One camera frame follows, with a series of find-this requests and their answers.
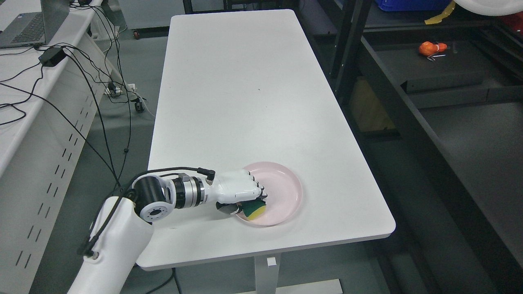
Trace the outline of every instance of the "orange object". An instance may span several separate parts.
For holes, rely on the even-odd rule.
[[[420,54],[424,56],[431,56],[434,55],[436,52],[443,52],[447,49],[447,45],[445,43],[437,43],[432,44],[431,42],[423,42],[419,46],[419,52]]]

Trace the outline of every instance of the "white table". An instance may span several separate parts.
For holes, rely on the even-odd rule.
[[[154,223],[146,270],[257,256],[274,293],[279,253],[385,238],[395,222],[291,10],[172,18],[149,169],[282,164],[298,176],[296,214],[260,228],[214,204]],[[277,266],[268,267],[266,257]]]
[[[94,0],[92,5],[100,3]],[[38,0],[7,0],[0,6],[0,30],[19,13],[30,11],[40,11]],[[85,33],[93,15],[90,9],[71,10],[50,44],[75,45],[103,67],[104,55]],[[0,49],[0,54],[26,49]],[[0,81],[38,63],[41,54],[29,50],[0,56]],[[85,58],[79,59],[86,70],[96,75]],[[39,76],[38,66],[6,84],[31,91]],[[44,68],[43,76],[35,94],[55,104],[86,137],[96,107],[76,65],[66,58],[55,67]],[[92,85],[100,99],[104,85]],[[0,103],[27,97],[0,86]],[[27,112],[24,119],[0,126],[0,292],[9,294],[29,292],[84,145],[83,139],[44,101],[33,97],[19,108]],[[4,108],[0,110],[0,121],[19,115],[12,108]]]

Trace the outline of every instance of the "table top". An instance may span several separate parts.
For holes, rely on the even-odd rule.
[[[99,5],[101,0],[94,0],[91,5]],[[38,12],[40,9],[40,2],[38,0],[17,1],[7,0],[0,6],[0,30],[5,29],[9,23],[19,14],[24,12]],[[67,42],[72,45],[78,45],[80,38],[84,35],[87,26],[90,24],[94,15],[92,9],[77,10],[71,8],[71,12],[65,19],[63,25],[58,29],[49,45],[59,42]],[[27,50],[23,48],[0,49],[0,81],[10,78],[21,70],[26,69],[38,63],[38,57],[42,52],[36,50],[29,50],[19,55],[5,55],[8,53],[19,53]],[[47,97],[50,90],[60,76],[60,73],[65,68],[67,59],[59,63],[55,67],[45,67],[43,69],[44,78],[38,82],[35,88],[35,94],[42,97]],[[6,82],[6,84],[18,87],[28,92],[31,91],[32,85],[36,79],[40,77],[40,66],[36,66],[16,79]],[[24,100],[28,94],[19,92],[14,89],[7,88],[0,85],[0,104],[14,103],[16,101]],[[44,102],[38,98],[32,98],[26,103],[17,105],[18,108],[25,111],[27,116],[21,120],[10,123],[8,125],[0,126],[0,177],[7,168],[9,162],[13,158],[18,146],[20,145],[25,134],[29,130],[32,121],[38,114]],[[0,122],[6,122],[16,119],[20,113],[11,107],[0,110]]]
[[[172,18],[149,169],[276,162],[303,187],[256,227],[213,203],[154,223],[146,270],[385,238],[395,221],[291,10]]]

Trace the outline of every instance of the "table leg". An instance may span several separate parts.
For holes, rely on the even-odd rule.
[[[281,254],[254,257],[256,294],[276,294]]]

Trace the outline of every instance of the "yellow sponge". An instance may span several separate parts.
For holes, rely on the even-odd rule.
[[[242,202],[243,214],[248,220],[254,220],[265,212],[267,205],[261,199]]]

